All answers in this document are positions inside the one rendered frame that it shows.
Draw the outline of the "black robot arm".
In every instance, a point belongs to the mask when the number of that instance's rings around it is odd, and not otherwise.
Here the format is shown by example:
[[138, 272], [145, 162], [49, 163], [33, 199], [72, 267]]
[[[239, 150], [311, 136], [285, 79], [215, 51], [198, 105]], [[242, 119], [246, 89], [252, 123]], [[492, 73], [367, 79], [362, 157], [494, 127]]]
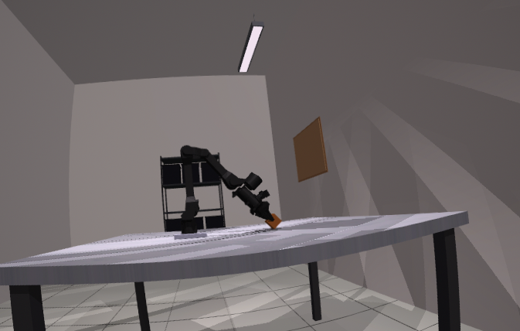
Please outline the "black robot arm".
[[[197, 233], [197, 223], [194, 217], [199, 210], [199, 200], [195, 200], [193, 180], [192, 180], [192, 160], [193, 159], [204, 159], [219, 175], [224, 185], [229, 190], [234, 190], [239, 186], [245, 184], [242, 188], [238, 188], [235, 192], [232, 192], [234, 198], [238, 196], [243, 202], [252, 194], [250, 190], [255, 190], [263, 181], [262, 179], [254, 174], [250, 173], [246, 179], [241, 179], [227, 171], [209, 152], [207, 148], [190, 147], [185, 145], [180, 150], [182, 163], [185, 170], [185, 188], [186, 188], [186, 201], [185, 201], [185, 212], [181, 215], [181, 234], [195, 234]], [[264, 198], [270, 196], [267, 189], [260, 191], [255, 197], [261, 203]]]

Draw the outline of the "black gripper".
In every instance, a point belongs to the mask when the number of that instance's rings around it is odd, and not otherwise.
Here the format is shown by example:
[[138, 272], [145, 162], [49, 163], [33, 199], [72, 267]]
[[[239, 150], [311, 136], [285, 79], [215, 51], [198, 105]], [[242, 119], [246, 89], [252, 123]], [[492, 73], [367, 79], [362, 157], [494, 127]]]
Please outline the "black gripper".
[[255, 216], [261, 217], [263, 219], [268, 219], [274, 221], [272, 214], [269, 211], [269, 203], [267, 201], [259, 202], [256, 195], [251, 194], [245, 201], [245, 205], [250, 208], [250, 212]]

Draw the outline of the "orange block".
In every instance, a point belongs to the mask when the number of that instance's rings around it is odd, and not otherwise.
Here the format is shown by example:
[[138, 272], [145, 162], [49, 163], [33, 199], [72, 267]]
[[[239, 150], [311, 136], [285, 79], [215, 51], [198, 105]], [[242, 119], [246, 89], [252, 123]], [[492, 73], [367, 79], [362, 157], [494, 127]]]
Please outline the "orange block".
[[271, 221], [271, 220], [268, 220], [266, 219], [264, 222], [269, 226], [269, 227], [272, 227], [273, 229], [275, 229], [277, 226], [280, 225], [280, 223], [282, 222], [282, 220], [275, 214], [275, 213], [272, 213], [272, 216], [274, 218], [274, 221]]

